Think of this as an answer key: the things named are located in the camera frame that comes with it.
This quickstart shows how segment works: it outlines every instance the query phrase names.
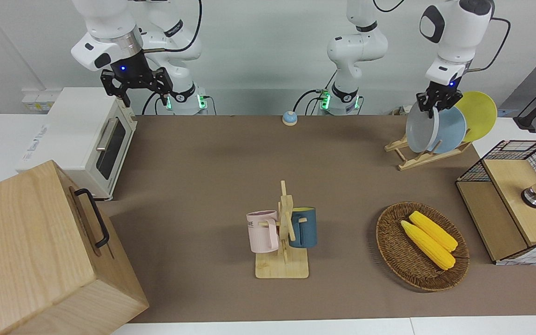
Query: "mug rack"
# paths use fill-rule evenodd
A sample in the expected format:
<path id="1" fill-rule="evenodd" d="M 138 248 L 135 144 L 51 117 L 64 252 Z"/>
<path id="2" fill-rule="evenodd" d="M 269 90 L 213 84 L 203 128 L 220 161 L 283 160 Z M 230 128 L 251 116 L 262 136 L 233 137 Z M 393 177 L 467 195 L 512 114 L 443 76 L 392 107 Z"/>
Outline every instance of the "mug rack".
<path id="1" fill-rule="evenodd" d="M 287 194 L 287 185 L 281 181 L 281 201 L 278 202 L 278 217 L 276 226 L 279 229 L 279 247 L 277 251 L 255 254 L 256 278 L 307 278 L 309 265 L 306 248 L 292 248 L 291 241 L 296 240 L 292 227 L 293 196 Z"/>
<path id="2" fill-rule="evenodd" d="M 438 147 L 442 144 L 442 140 L 439 140 L 433 150 L 423 150 L 420 152 L 415 158 L 413 159 L 407 159 L 404 154 L 400 151 L 402 148 L 406 148 L 409 146 L 409 143 L 407 142 L 407 134 L 405 133 L 404 136 L 400 140 L 390 142 L 387 146 L 383 147 L 385 151 L 390 152 L 394 151 L 402 159 L 402 163 L 398 165 L 398 170 L 404 171 L 411 168 L 416 168 L 417 166 L 426 165 L 428 163 L 432 163 L 434 161 L 439 161 L 440 159 L 445 159 L 448 157 L 452 157 L 454 155 L 462 154 L 466 149 L 468 149 L 472 142 L 462 142 L 459 146 L 457 146 L 454 150 L 448 151 L 447 153 L 443 154 L 436 154 L 434 151 L 438 149 Z"/>

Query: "wooden crate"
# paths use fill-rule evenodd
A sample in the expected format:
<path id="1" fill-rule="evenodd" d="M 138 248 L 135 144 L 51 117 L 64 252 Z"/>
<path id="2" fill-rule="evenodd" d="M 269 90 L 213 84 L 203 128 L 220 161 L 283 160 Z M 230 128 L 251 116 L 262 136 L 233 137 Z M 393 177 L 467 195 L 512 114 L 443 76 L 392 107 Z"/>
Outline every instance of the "wooden crate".
<path id="1" fill-rule="evenodd" d="M 147 309 L 111 221 L 100 246 L 76 189 L 53 161 L 0 182 L 0 335 L 108 335 Z"/>

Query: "yellow plate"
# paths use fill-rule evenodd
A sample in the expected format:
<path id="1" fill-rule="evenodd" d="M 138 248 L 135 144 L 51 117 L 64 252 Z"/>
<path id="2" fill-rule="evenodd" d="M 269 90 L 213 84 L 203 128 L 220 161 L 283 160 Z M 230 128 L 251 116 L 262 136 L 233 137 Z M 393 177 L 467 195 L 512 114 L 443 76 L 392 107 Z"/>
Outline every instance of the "yellow plate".
<path id="1" fill-rule="evenodd" d="M 466 127 L 470 131 L 464 137 L 464 142 L 472 142 L 487 135 L 497 119 L 496 103 L 487 94 L 471 91 L 464 93 L 456 103 L 456 108 L 466 119 Z"/>

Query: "mug handle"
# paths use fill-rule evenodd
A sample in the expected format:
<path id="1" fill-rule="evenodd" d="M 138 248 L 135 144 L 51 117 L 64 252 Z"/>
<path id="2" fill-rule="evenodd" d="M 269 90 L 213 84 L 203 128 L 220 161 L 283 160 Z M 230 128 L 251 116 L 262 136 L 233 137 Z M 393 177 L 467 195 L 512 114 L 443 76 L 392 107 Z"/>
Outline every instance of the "mug handle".
<path id="1" fill-rule="evenodd" d="M 270 231 L 270 248 L 278 248 L 278 233 L 276 231 L 276 221 L 273 218 L 267 218 L 268 230 Z"/>
<path id="2" fill-rule="evenodd" d="M 302 223 L 303 222 L 307 222 L 307 218 L 301 214 L 297 214 L 297 215 L 293 215 L 292 216 L 292 219 L 295 219 L 297 225 L 299 226 L 299 236 L 297 236 L 296 238 L 299 239 L 299 245 L 300 246 L 303 246 L 303 226 L 302 226 Z"/>

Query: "dark blue mug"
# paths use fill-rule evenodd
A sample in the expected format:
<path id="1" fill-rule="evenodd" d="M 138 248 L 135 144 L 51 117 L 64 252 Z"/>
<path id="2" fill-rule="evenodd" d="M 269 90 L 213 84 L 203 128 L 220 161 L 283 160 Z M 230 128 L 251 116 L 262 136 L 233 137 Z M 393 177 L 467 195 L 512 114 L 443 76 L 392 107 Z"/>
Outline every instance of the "dark blue mug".
<path id="1" fill-rule="evenodd" d="M 289 238 L 289 245 L 293 248 L 312 248 L 317 244 L 317 223 L 315 222 L 315 208 L 293 208 L 291 215 L 295 241 Z"/>

